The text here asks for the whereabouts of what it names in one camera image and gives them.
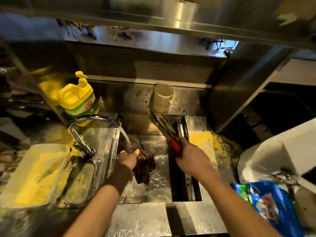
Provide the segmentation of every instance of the white container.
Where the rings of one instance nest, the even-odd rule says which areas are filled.
[[[15,200],[17,195],[23,188],[30,171],[33,168],[33,164],[39,160],[41,154],[45,153],[57,153],[57,152],[65,152],[64,156],[60,156],[63,158],[60,161],[60,166],[57,168],[58,173],[54,180],[54,183],[49,191],[49,194],[45,201],[38,205],[30,205],[30,206],[19,206],[15,204]],[[21,162],[19,163],[18,167],[16,168],[15,172],[13,173],[11,179],[7,183],[5,189],[3,190],[2,194],[0,195],[0,207],[1,208],[29,208],[29,207],[37,207],[42,205],[47,205],[51,202],[53,197],[53,193],[57,187],[58,177],[65,167],[67,163],[67,159],[70,155],[69,147],[67,145],[62,144],[37,144],[33,145],[25,154]]]
[[[158,84],[154,90],[154,108],[156,111],[163,113],[169,109],[174,88],[169,85]]]

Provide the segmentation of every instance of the yellow residue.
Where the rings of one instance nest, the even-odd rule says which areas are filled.
[[[46,200],[62,164],[63,156],[65,152],[40,155],[15,199],[16,206],[38,205]]]
[[[213,167],[217,168],[211,131],[190,131],[189,141],[200,147],[211,160]]]

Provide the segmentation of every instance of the blue plastic bag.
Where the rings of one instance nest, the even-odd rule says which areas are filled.
[[[272,181],[247,184],[248,197],[254,209],[284,237],[304,237],[303,229],[285,190]],[[238,184],[232,184],[235,190]]]

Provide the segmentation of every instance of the sink basin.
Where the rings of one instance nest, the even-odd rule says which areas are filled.
[[[147,152],[152,152],[156,168],[151,172],[149,185],[137,184],[136,179],[133,178],[123,191],[119,203],[190,201],[187,176],[176,164],[175,152],[168,146],[167,139],[150,122],[147,115],[123,114],[122,117],[122,127],[131,142],[141,146]],[[184,120],[182,117],[167,115],[175,130],[178,130],[177,121]],[[117,154],[124,149],[124,143],[125,138],[120,134]],[[192,191],[198,196],[197,182]]]

